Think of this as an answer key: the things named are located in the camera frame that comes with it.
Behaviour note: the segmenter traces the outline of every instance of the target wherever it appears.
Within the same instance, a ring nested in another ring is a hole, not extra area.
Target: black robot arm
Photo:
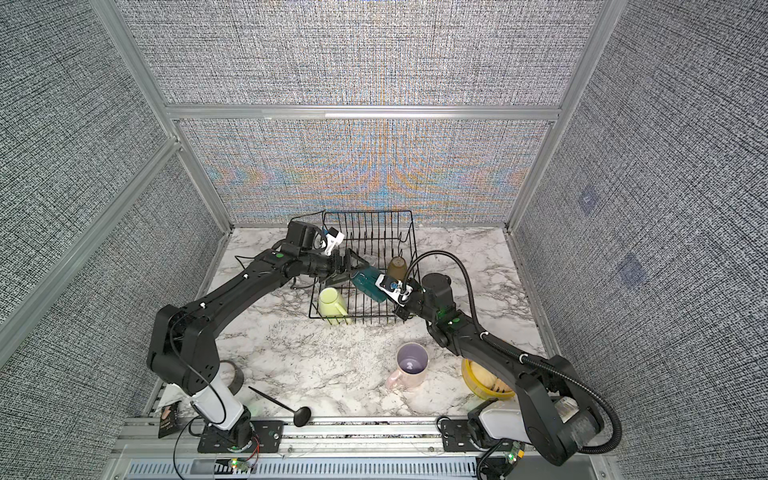
[[[275,245],[280,251],[264,250],[233,279],[181,308],[160,309],[147,353],[149,369],[190,396],[205,389],[219,370],[216,337],[245,309],[296,276],[323,278],[349,269],[349,255],[342,257],[338,250],[329,255],[325,247],[314,248],[318,235],[337,234],[292,221],[286,238]]]
[[[446,252],[440,254],[454,257]],[[466,270],[463,265],[460,267],[473,306],[472,288]],[[396,304],[396,315],[402,319],[411,314],[422,317],[438,345],[477,362],[514,389],[530,443],[550,463],[562,465],[576,452],[605,453],[621,440],[621,423],[615,412],[584,385],[569,361],[561,356],[546,359],[525,352],[483,329],[476,318],[456,308],[450,277],[429,273],[421,283],[409,278],[403,286],[397,279],[381,275],[377,286]],[[565,420],[554,403],[561,397],[570,397],[578,404],[578,411]],[[599,447],[585,447],[604,428],[598,403],[611,419],[613,436]],[[472,419],[469,426],[472,430]],[[471,433],[482,447],[490,448],[496,442],[485,435],[477,422],[474,428]]]
[[[320,247],[315,245],[318,236],[325,238]],[[334,229],[291,221],[286,238],[256,255],[233,279],[187,305],[167,305],[157,313],[147,366],[165,382],[193,396],[198,412],[210,426],[225,432],[234,449],[250,442],[250,413],[217,377],[220,359],[215,339],[248,306],[296,276],[328,279],[354,274],[355,262],[357,268],[366,267],[351,250],[342,256],[334,249],[342,238]],[[468,280],[463,266],[462,272]],[[421,283],[408,278],[404,293],[401,282],[384,274],[376,284],[395,301],[395,314],[404,320],[411,314],[421,316],[438,345],[479,363],[515,390],[530,442],[549,462],[561,465],[577,451],[584,452],[583,445],[603,429],[593,396],[566,359],[535,356],[484,331],[476,318],[456,308],[447,276],[430,273]],[[474,310],[473,300],[470,306]],[[576,400],[578,412],[563,422],[550,392]],[[601,400],[598,403],[606,409]],[[489,439],[482,438],[482,433],[478,425],[478,440],[487,443]]]

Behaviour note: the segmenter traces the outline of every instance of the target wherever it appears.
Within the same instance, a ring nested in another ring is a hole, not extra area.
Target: vent grille
[[[262,458],[247,474],[233,475],[213,459],[177,459],[193,478],[457,478],[475,477],[475,459],[450,458]],[[177,478],[171,460],[134,460],[125,480]]]

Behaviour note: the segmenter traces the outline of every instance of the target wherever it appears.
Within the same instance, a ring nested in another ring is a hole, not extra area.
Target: gray fabric wall
[[[503,223],[544,121],[184,120],[235,224],[330,210],[412,209],[429,223]]]
[[[0,5],[0,323],[165,141],[89,2]],[[177,158],[0,367],[0,478],[97,478],[154,385],[157,309],[220,231]]]
[[[515,231],[625,478],[768,472],[766,25],[631,1]]]
[[[155,313],[194,297],[219,238],[172,158],[0,369],[0,477],[100,475],[157,379],[145,363]]]
[[[170,103],[559,104],[602,0],[118,6]]]
[[[165,135],[87,1],[0,5],[0,323]]]

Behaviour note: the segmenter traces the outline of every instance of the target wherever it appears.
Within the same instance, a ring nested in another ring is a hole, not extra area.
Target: black mounting plate
[[[259,436],[260,453],[277,453],[280,449],[280,440],[283,439],[283,423],[280,420],[266,420],[263,422],[251,421],[253,434]],[[198,453],[253,453],[256,451],[256,443],[251,444],[240,452],[232,452],[227,448],[223,440],[223,434],[216,427],[205,426],[197,444]]]
[[[438,430],[442,432],[442,449],[446,452],[480,452],[469,437],[468,419],[440,421]]]

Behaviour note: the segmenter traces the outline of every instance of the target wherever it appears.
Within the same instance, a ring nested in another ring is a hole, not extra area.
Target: pink mug
[[[385,382],[387,389],[396,386],[412,389],[424,382],[427,376],[429,354],[418,343],[406,343],[397,349],[397,370]]]

